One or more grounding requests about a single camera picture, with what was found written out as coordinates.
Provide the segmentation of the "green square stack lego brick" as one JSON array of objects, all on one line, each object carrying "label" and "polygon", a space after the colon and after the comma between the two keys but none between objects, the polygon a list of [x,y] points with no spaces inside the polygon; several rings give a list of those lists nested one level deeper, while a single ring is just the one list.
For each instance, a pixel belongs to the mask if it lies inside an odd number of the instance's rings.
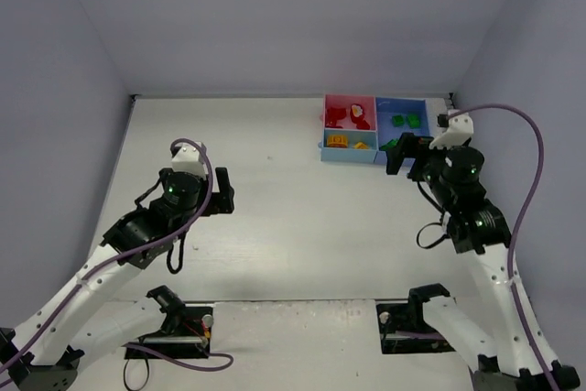
[{"label": "green square stack lego brick", "polygon": [[405,124],[405,119],[402,114],[394,114],[391,117],[391,123],[393,127],[401,127]]}]

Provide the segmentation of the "red curved lego brick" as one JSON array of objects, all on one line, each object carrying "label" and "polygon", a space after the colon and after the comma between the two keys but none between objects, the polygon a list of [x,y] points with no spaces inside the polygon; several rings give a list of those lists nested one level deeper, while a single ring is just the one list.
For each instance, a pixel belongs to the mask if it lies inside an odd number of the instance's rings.
[{"label": "red curved lego brick", "polygon": [[330,129],[342,129],[338,121],[330,121],[325,126]]},{"label": "red curved lego brick", "polygon": [[330,121],[340,122],[346,117],[346,115],[347,111],[343,107],[329,107],[325,111],[324,123],[327,124]]}]

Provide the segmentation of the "red green lego stack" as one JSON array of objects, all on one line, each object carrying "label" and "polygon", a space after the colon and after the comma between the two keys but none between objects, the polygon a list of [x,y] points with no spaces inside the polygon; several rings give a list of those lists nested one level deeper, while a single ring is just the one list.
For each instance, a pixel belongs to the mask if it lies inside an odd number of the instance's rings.
[{"label": "red green lego stack", "polygon": [[371,126],[366,120],[360,120],[356,123],[356,128],[359,130],[370,130]]}]

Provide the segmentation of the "flower lego stack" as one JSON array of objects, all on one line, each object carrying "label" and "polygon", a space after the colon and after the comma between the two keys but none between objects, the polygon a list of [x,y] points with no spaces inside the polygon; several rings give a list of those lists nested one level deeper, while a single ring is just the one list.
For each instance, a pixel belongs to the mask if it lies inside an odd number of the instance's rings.
[{"label": "flower lego stack", "polygon": [[364,108],[358,103],[353,103],[350,106],[350,117],[354,124],[360,120],[364,120]]}]

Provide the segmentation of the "green rounded stack lego brick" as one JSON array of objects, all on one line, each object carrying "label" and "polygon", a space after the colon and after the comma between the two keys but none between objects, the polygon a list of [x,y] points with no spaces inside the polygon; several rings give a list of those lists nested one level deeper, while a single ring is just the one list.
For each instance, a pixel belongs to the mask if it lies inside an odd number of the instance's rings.
[{"label": "green rounded stack lego brick", "polygon": [[409,113],[406,116],[407,125],[411,129],[419,129],[421,127],[421,118],[417,113]]}]

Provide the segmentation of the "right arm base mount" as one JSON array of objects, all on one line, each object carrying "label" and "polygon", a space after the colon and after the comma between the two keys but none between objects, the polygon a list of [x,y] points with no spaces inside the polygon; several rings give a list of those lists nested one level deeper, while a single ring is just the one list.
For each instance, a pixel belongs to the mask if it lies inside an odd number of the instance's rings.
[{"label": "right arm base mount", "polygon": [[406,300],[376,301],[375,310],[382,354],[455,352],[435,329],[414,317]]}]

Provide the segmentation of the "yellow rounded lego brick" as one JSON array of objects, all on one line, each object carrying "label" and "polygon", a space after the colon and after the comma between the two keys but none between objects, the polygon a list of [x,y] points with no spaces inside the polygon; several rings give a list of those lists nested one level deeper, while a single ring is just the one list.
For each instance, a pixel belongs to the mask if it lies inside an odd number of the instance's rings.
[{"label": "yellow rounded lego brick", "polygon": [[347,148],[349,146],[349,139],[344,134],[328,135],[326,140],[327,148]]}]

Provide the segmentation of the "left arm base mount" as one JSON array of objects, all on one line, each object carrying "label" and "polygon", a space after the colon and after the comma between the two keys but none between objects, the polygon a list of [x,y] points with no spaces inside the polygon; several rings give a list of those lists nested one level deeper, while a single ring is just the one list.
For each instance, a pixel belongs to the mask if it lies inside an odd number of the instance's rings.
[{"label": "left arm base mount", "polygon": [[188,303],[185,317],[170,334],[156,331],[141,336],[132,344],[176,360],[207,359],[211,349],[213,314],[212,303]]}]

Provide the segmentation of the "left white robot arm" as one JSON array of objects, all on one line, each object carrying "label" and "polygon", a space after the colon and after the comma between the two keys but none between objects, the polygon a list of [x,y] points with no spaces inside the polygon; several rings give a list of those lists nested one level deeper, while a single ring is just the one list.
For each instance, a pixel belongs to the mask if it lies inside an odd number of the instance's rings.
[{"label": "left white robot arm", "polygon": [[159,256],[185,244],[199,217],[231,214],[234,189],[227,168],[190,174],[163,168],[153,186],[161,195],[121,217],[79,272],[29,320],[1,330],[1,370],[20,390],[67,390],[90,364],[152,333],[172,335],[187,319],[187,306],[170,288],[150,289],[113,316],[96,312]]}]

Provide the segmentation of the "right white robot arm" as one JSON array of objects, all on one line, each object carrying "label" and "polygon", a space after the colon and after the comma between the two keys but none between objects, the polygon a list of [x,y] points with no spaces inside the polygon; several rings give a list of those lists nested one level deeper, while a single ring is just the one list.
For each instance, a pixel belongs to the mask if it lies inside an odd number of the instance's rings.
[{"label": "right white robot arm", "polygon": [[408,305],[418,328],[438,332],[467,364],[475,390],[576,390],[576,369],[548,345],[531,309],[512,256],[512,235],[502,212],[479,181],[484,157],[468,144],[435,149],[429,136],[404,133],[387,149],[386,172],[405,159],[407,176],[429,186],[425,197],[439,211],[444,233],[468,267],[492,331],[485,333],[440,284],[413,288]]}]

